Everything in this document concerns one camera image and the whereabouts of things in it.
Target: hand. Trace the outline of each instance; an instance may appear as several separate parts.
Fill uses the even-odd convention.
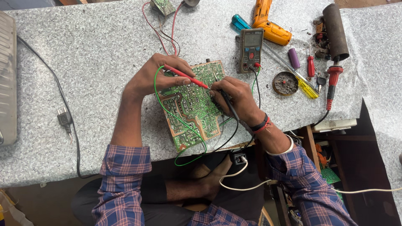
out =
[[[130,95],[135,97],[144,97],[146,95],[155,93],[154,89],[154,77],[155,73],[160,66],[167,64],[172,66],[185,74],[195,77],[195,74],[191,70],[189,64],[178,58],[175,55],[165,56],[159,53],[154,54],[134,75],[129,81],[123,91],[123,95]],[[176,76],[167,77],[164,75],[163,70],[159,70],[156,76],[156,89],[162,90],[172,86],[181,86],[190,84],[191,81],[186,77]]]
[[[227,76],[219,82],[214,82],[211,89],[209,94],[215,98],[215,101],[227,114],[230,115],[231,112],[221,93],[217,91],[219,89],[232,97],[230,101],[237,115],[248,126],[256,126],[264,121],[265,113],[255,103],[249,84]]]

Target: rolled-up sleeve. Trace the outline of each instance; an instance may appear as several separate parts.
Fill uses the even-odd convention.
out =
[[[302,147],[276,156],[266,154],[265,158],[270,178],[282,181],[291,190],[304,225],[357,226]]]
[[[140,208],[142,175],[152,170],[149,147],[108,145],[99,174],[103,176],[96,225],[144,225]]]

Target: plaid shirt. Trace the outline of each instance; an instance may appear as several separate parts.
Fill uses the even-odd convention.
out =
[[[270,178],[283,181],[293,193],[293,201],[307,225],[355,225],[343,202],[327,184],[302,147],[277,156],[266,156]],[[150,149],[108,145],[100,174],[102,196],[92,210],[96,225],[140,226],[144,214],[139,192],[142,175],[150,172]],[[215,205],[207,213],[195,212],[188,226],[256,226],[252,221]]]

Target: cylindrical battery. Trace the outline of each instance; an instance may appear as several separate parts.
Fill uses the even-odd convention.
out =
[[[289,56],[290,65],[292,65],[292,67],[295,70],[299,69],[300,62],[299,62],[299,58],[297,57],[295,48],[289,49],[289,51],[287,52],[287,55]]]
[[[329,51],[331,60],[339,56],[339,61],[349,57],[349,49],[346,43],[345,31],[339,6],[335,3],[328,5],[322,12],[325,19],[325,28],[329,40]]]

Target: finger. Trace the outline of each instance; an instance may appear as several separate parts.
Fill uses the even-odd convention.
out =
[[[170,57],[176,58],[178,60],[180,60],[185,66],[187,66],[188,68],[191,69],[191,66],[187,63],[187,61],[183,60],[182,58],[176,56],[176,55],[170,55]]]
[[[222,96],[222,94],[216,90],[211,90],[209,92],[209,95],[213,96],[213,98],[215,99],[216,103],[218,103],[221,107],[222,110],[226,113],[226,114],[231,114],[228,105],[225,102],[224,97]]]
[[[225,76],[222,80],[226,80],[226,81],[232,83],[235,86],[241,85],[241,84],[244,83],[244,82],[242,82],[242,81],[240,81],[240,80],[238,80],[236,78],[230,77],[230,76]]]
[[[222,89],[227,94],[229,94],[232,98],[236,98],[239,96],[240,89],[234,86],[232,83],[227,80],[220,80],[219,82],[212,83],[211,89],[219,90]]]
[[[158,76],[156,78],[156,90],[162,90],[173,86],[182,86],[190,84],[190,79],[181,76],[169,77]]]
[[[191,67],[186,63],[184,64],[178,57],[164,57],[159,60],[159,65],[167,64],[171,67],[176,68],[177,70],[185,73],[188,76],[195,77],[194,72],[191,70]]]

